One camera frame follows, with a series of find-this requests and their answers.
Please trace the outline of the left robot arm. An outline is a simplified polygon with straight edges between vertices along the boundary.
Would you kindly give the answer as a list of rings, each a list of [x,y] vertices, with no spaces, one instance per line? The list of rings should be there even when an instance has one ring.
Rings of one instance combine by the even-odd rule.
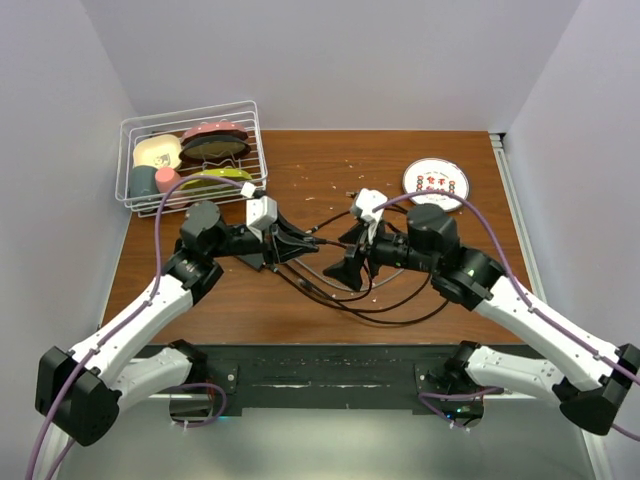
[[[223,274],[217,258],[259,254],[283,264],[316,253],[319,241],[288,223],[269,197],[249,200],[246,223],[228,225],[217,204],[191,206],[174,253],[151,284],[105,327],[70,350],[40,359],[35,408],[82,446],[96,443],[119,414],[165,389],[200,390],[207,360],[179,341],[132,366],[131,359],[166,325],[204,298]]]

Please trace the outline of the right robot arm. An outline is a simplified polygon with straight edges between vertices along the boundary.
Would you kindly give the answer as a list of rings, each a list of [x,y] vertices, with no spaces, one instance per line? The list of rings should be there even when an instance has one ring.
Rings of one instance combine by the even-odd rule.
[[[505,265],[461,244],[456,221],[441,207],[417,205],[404,233],[364,223],[343,235],[343,259],[324,275],[351,290],[361,271],[382,266],[426,272],[444,299],[503,326],[532,347],[538,358],[496,351],[463,341],[436,374],[456,399],[476,388],[497,387],[544,399],[574,425],[606,435],[639,371],[639,350],[599,340],[512,279]]]

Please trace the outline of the black network switch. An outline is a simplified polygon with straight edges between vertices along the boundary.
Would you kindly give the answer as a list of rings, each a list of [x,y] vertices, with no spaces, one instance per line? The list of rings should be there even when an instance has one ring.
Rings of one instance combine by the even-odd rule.
[[[257,272],[262,271],[265,267],[264,257],[260,253],[239,255],[237,259]]]

